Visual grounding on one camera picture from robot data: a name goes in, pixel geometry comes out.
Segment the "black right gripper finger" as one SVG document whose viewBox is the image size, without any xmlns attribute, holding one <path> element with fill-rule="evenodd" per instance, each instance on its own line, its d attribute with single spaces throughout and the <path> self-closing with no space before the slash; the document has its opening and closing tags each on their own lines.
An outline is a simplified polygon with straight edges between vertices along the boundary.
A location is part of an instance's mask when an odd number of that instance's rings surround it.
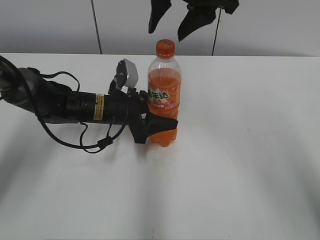
<svg viewBox="0 0 320 240">
<path fill-rule="evenodd" d="M 187 6 L 187 9 L 188 12 L 177 30 L 179 42 L 216 19 L 216 6 Z"/>
<path fill-rule="evenodd" d="M 151 0 L 151 13 L 148 23 L 148 33 L 152 34 L 167 10 L 172 6 L 171 0 Z"/>
</svg>

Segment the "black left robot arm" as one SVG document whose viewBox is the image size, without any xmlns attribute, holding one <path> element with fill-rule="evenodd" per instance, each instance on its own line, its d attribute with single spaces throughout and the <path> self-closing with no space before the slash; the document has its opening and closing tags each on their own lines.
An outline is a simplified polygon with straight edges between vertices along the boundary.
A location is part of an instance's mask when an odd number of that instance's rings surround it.
<svg viewBox="0 0 320 240">
<path fill-rule="evenodd" d="M 73 91 L 52 79 L 59 75 L 41 74 L 37 69 L 16 68 L 6 59 L 0 61 L 0 97 L 5 102 L 34 113 L 45 131 L 58 143 L 75 149 L 103 149 L 113 143 L 128 126 L 136 144 L 148 137 L 174 130 L 178 121 L 150 112 L 148 94 L 137 92 L 137 72 L 124 59 L 118 63 L 108 94 Z M 74 145 L 58 139 L 48 124 L 109 124 L 120 125 L 115 136 L 106 136 L 94 145 Z"/>
</svg>

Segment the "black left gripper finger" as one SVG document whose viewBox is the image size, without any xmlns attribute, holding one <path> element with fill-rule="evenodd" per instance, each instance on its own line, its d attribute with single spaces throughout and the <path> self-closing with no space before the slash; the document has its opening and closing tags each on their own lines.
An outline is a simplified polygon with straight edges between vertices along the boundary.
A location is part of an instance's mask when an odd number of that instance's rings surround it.
<svg viewBox="0 0 320 240">
<path fill-rule="evenodd" d="M 178 126 L 178 120 L 148 112 L 145 116 L 145 124 L 146 135 L 150 137 L 161 132 L 175 130 Z"/>
</svg>

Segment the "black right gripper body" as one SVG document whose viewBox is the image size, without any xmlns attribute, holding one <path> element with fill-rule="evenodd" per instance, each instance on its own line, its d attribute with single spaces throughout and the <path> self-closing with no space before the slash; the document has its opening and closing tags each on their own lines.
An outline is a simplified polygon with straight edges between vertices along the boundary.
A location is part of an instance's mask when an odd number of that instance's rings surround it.
<svg viewBox="0 0 320 240">
<path fill-rule="evenodd" d="M 192 7 L 220 8 L 227 14 L 233 14 L 240 5 L 238 0 L 185 0 L 185 2 Z"/>
</svg>

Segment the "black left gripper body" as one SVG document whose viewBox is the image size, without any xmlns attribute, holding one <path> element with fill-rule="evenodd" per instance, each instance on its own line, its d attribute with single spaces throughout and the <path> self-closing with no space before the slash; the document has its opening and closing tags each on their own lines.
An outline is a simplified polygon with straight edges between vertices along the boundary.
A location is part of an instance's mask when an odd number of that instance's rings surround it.
<svg viewBox="0 0 320 240">
<path fill-rule="evenodd" d="M 146 91 L 137 92 L 135 89 L 129 89 L 126 93 L 115 90 L 107 96 L 106 113 L 111 117 L 113 125 L 121 125 L 118 132 L 111 137 L 112 140 L 118 138 L 128 126 L 136 144 L 146 142 L 147 127 L 142 115 L 149 112 L 147 100 Z"/>
</svg>

